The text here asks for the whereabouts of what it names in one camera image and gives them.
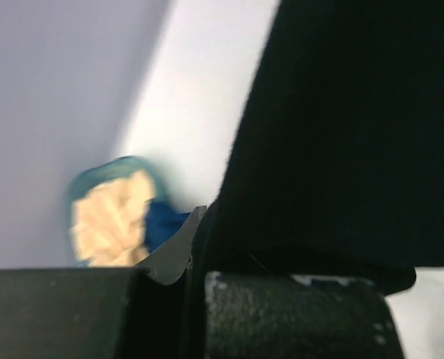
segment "dark blue fabric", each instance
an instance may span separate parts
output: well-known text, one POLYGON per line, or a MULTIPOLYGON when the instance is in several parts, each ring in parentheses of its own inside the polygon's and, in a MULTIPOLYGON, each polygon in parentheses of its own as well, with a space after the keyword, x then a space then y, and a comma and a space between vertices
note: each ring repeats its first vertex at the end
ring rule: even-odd
POLYGON ((164 201, 153 200, 146 214, 146 238, 144 244, 150 253, 163 245, 182 227, 190 213, 178 213, 164 201))

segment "gray wall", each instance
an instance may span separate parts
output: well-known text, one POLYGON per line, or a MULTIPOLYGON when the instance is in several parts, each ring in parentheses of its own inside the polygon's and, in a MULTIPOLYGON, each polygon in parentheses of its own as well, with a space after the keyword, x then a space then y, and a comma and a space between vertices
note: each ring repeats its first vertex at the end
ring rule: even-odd
POLYGON ((168 0, 0 0, 0 268, 66 266, 62 196, 108 159, 168 0))

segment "teal bowl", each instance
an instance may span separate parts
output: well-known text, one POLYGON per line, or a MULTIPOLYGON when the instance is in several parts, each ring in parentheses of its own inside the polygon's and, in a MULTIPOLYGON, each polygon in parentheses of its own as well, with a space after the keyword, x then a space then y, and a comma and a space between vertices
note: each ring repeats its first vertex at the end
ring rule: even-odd
POLYGON ((84 198, 86 194, 104 182, 109 182, 122 177, 130 177, 134 172, 143 170, 155 184, 156 200, 166 200, 167 190, 161 177, 157 174, 154 165, 142 157, 126 156, 115 159, 105 165, 91 168, 79 174, 70 184, 65 200, 65 213, 67 222, 68 252, 70 265, 76 267, 86 267, 88 261, 77 260, 75 257, 75 248, 73 247, 73 238, 71 238, 70 228, 73 226, 73 202, 84 198))

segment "beige cloth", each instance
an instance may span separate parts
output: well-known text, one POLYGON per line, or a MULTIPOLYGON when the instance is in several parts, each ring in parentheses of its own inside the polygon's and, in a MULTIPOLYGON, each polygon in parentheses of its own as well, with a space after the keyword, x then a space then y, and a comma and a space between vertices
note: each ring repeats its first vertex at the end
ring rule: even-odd
POLYGON ((152 179, 137 171, 77 200, 71 228, 77 259, 90 266, 133 266, 146 258, 144 216, 154 197, 152 179))

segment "plastic container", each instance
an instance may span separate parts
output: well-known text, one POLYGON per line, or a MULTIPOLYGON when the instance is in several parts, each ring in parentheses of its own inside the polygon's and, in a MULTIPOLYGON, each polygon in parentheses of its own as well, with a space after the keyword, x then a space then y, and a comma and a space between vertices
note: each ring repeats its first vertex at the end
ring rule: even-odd
POLYGON ((155 184, 156 200, 166 200, 167 190, 160 176, 157 174, 155 167, 146 159, 138 156, 126 156, 115 159, 105 165, 91 168, 79 174, 70 184, 65 200, 65 212, 67 217, 67 238, 68 251, 73 265, 85 267, 87 260, 78 261, 75 257, 73 247, 73 238, 71 237, 70 228, 73 226, 73 202, 86 196, 86 194, 104 182, 109 182, 122 177, 130 177, 134 172, 144 170, 155 184))

